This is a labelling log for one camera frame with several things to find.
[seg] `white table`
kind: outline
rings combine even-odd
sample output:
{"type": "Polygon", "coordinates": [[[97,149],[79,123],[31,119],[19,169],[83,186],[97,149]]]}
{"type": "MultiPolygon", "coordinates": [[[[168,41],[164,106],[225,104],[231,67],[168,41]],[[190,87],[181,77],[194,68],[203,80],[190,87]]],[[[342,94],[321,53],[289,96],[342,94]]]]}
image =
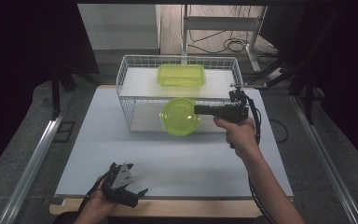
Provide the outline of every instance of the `white table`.
{"type": "MultiPolygon", "coordinates": [[[[262,116],[263,155],[285,193],[292,197],[260,93],[245,92],[254,99],[262,116]]],[[[224,133],[192,133],[183,137],[168,133],[130,133],[116,89],[101,86],[89,106],[56,196],[79,198],[84,195],[113,161],[134,164],[131,173],[135,181],[127,189],[133,192],[149,189],[140,201],[141,206],[145,206],[142,201],[174,202],[177,199],[241,203],[251,196],[245,167],[225,142],[224,133]]]]}

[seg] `aluminum rail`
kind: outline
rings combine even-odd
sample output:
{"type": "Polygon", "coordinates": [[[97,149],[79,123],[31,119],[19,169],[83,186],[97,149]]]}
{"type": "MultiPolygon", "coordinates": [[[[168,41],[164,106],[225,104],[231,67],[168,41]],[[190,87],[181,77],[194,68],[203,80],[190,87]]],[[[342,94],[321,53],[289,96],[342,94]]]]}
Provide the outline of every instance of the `aluminum rail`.
{"type": "Polygon", "coordinates": [[[40,165],[42,164],[43,159],[45,159],[48,148],[54,138],[54,134],[57,132],[58,127],[61,124],[62,118],[66,112],[66,108],[71,97],[71,92],[66,92],[63,95],[61,101],[62,111],[55,120],[51,120],[48,123],[45,132],[43,133],[39,143],[36,146],[36,149],[34,150],[34,154],[28,161],[28,164],[26,165],[16,188],[13,190],[13,193],[7,201],[7,205],[0,216],[0,223],[9,224],[13,223],[16,219],[16,216],[21,209],[22,203],[24,202],[24,199],[34,182],[34,178],[36,177],[37,172],[39,171],[40,165]]]}
{"type": "Polygon", "coordinates": [[[315,128],[308,123],[307,118],[305,117],[303,111],[304,108],[300,102],[298,96],[291,96],[292,103],[296,108],[296,112],[301,119],[301,123],[304,125],[304,128],[307,132],[307,135],[310,137],[310,141],[312,142],[316,153],[319,156],[319,159],[324,167],[327,176],[330,179],[331,184],[333,185],[334,190],[337,193],[339,200],[344,207],[345,212],[348,215],[348,218],[351,223],[358,224],[358,208],[356,202],[351,196],[348,187],[345,185],[344,181],[342,180],[341,176],[339,175],[336,166],[331,161],[322,140],[320,139],[318,133],[316,132],[315,128]]]}

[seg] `forearm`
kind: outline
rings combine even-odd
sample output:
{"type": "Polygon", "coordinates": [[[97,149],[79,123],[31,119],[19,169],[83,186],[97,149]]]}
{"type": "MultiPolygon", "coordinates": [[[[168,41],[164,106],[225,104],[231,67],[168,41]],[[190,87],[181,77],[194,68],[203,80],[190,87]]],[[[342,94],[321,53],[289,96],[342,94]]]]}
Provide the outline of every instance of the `forearm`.
{"type": "Polygon", "coordinates": [[[98,200],[90,200],[83,208],[82,212],[75,221],[75,224],[97,224],[102,222],[109,215],[110,210],[95,209],[101,207],[98,200]]]}
{"type": "Polygon", "coordinates": [[[241,158],[257,197],[268,214],[277,223],[304,223],[301,215],[282,190],[258,147],[255,150],[248,150],[248,152],[250,153],[242,155],[241,158]]]}

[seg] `green bowl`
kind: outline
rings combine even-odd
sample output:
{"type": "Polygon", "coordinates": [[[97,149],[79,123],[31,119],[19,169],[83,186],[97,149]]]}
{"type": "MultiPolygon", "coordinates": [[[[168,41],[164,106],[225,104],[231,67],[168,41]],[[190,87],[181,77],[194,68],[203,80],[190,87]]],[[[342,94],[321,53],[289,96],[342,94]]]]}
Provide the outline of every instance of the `green bowl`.
{"type": "Polygon", "coordinates": [[[173,98],[161,109],[159,116],[167,133],[183,136],[194,132],[200,124],[200,115],[194,114],[196,101],[173,98]]]}

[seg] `black curtain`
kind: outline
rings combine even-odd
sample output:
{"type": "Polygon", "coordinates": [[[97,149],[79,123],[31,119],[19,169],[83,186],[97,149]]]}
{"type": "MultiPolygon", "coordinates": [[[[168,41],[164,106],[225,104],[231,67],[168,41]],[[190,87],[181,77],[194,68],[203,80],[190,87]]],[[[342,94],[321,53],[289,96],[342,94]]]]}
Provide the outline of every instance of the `black curtain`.
{"type": "Polygon", "coordinates": [[[63,2],[0,0],[0,155],[52,66],[98,73],[77,4],[63,2]]]}
{"type": "Polygon", "coordinates": [[[358,149],[358,5],[344,7],[315,67],[323,108],[358,149]]]}

